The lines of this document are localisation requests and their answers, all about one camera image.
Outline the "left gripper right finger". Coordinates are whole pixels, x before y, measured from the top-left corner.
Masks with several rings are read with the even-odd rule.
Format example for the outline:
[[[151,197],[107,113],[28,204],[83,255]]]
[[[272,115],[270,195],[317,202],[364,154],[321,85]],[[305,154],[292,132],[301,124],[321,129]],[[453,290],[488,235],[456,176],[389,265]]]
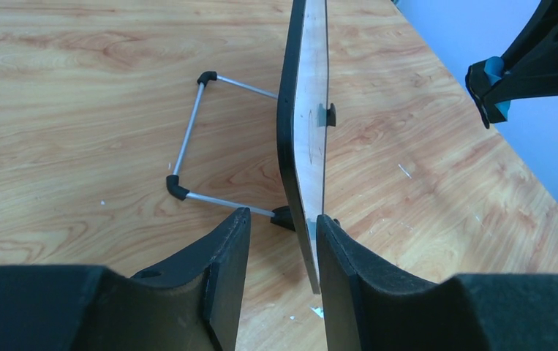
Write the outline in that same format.
[[[460,273],[434,283],[317,218],[330,350],[558,350],[558,274]]]

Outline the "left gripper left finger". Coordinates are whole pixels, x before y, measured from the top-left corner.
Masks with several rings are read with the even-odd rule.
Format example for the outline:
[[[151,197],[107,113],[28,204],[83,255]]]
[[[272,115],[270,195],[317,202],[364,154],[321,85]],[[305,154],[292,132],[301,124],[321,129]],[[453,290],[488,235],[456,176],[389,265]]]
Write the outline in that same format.
[[[0,265],[0,350],[234,350],[251,214],[125,277],[102,265]]]

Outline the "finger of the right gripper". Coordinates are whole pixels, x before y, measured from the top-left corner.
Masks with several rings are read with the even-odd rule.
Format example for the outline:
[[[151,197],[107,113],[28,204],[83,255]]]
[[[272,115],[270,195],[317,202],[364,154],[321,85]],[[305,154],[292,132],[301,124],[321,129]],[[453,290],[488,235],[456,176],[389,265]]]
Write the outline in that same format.
[[[505,71],[504,78],[489,94],[498,102],[558,96],[558,64],[547,64],[528,72]]]
[[[509,72],[558,73],[558,0],[540,1],[502,60]]]

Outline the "blue and black eraser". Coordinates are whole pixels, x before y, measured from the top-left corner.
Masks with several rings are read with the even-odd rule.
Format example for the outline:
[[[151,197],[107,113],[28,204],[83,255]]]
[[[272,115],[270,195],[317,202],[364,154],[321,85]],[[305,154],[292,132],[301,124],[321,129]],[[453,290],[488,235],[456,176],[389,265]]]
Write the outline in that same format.
[[[510,100],[498,102],[489,97],[493,87],[504,78],[505,73],[504,61],[499,56],[474,63],[467,70],[465,86],[486,129],[492,124],[508,120]]]

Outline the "black framed whiteboard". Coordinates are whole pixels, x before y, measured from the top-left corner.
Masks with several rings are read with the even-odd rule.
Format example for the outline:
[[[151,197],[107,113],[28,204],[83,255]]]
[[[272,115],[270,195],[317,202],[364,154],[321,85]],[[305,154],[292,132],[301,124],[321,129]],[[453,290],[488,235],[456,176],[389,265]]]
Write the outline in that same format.
[[[309,283],[320,293],[316,221],[324,213],[329,102],[328,5],[294,1],[276,107],[279,170]]]

